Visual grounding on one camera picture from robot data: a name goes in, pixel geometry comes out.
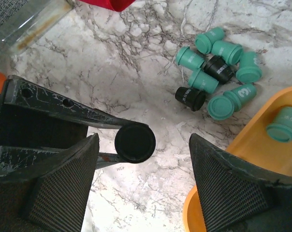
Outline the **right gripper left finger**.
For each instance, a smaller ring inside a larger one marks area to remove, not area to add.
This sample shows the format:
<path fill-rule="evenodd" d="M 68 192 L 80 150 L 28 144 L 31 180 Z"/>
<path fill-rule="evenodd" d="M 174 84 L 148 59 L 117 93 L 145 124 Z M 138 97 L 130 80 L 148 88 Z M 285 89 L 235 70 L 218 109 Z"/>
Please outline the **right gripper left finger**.
<path fill-rule="evenodd" d="M 89 136 L 70 152 L 67 161 L 44 176 L 0 183 L 0 232 L 81 231 L 99 136 Z"/>

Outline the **teal capsule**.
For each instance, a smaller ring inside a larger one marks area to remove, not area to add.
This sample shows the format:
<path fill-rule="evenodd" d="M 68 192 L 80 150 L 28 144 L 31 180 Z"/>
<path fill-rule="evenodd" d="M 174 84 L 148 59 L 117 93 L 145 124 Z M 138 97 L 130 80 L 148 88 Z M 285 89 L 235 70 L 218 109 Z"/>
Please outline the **teal capsule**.
<path fill-rule="evenodd" d="M 266 127 L 267 135 L 281 143 L 292 141 L 292 107 L 285 106 L 279 110 L 272 123 Z"/>

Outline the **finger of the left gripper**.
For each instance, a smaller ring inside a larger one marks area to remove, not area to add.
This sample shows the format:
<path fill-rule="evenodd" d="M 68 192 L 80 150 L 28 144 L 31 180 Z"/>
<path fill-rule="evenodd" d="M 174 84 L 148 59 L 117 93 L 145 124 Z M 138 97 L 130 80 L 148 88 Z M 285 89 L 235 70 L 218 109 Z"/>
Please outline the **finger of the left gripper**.
<path fill-rule="evenodd" d="M 24 148 L 13 146 L 0 146 L 0 169 L 23 169 L 40 163 L 47 158 L 58 155 L 63 149 L 40 147 Z M 101 169 L 118 163 L 123 159 L 118 154 L 99 153 L 96 169 Z"/>
<path fill-rule="evenodd" d="M 99 129 L 120 129 L 145 123 L 110 115 L 30 82 L 17 75 L 7 79 L 2 88 L 4 103 L 44 113 L 50 117 Z"/>

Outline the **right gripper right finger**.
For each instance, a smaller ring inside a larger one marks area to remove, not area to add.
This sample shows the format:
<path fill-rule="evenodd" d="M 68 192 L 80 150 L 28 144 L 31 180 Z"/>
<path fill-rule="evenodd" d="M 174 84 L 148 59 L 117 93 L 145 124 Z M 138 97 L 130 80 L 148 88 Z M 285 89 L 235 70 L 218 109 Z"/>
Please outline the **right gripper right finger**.
<path fill-rule="evenodd" d="M 196 186 L 191 232 L 292 232 L 292 176 L 234 156 L 197 134 L 189 140 Z"/>

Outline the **black coffee capsule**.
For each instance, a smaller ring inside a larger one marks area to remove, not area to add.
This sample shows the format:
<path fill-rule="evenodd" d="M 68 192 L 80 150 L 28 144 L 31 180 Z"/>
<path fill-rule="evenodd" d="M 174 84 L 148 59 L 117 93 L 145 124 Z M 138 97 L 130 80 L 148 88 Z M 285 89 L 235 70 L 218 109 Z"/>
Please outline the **black coffee capsule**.
<path fill-rule="evenodd" d="M 206 92 L 194 88 L 179 87 L 175 92 L 175 99 L 195 112 L 203 106 Z"/>
<path fill-rule="evenodd" d="M 148 125 L 133 123 L 119 129 L 115 137 L 117 154 L 128 163 L 142 163 L 155 151 L 156 138 Z"/>

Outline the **orange plastic storage basket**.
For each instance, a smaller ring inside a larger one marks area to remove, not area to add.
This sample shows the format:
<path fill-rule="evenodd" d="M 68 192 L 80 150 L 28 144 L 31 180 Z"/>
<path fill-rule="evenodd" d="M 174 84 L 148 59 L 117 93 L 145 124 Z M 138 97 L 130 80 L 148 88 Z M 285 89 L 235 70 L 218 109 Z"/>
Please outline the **orange plastic storage basket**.
<path fill-rule="evenodd" d="M 285 106 L 292 107 L 292 87 L 272 96 L 224 151 L 261 168 L 292 176 L 292 141 L 281 143 L 266 133 L 267 125 Z M 190 232 L 189 193 L 183 207 L 183 224 L 187 232 Z"/>

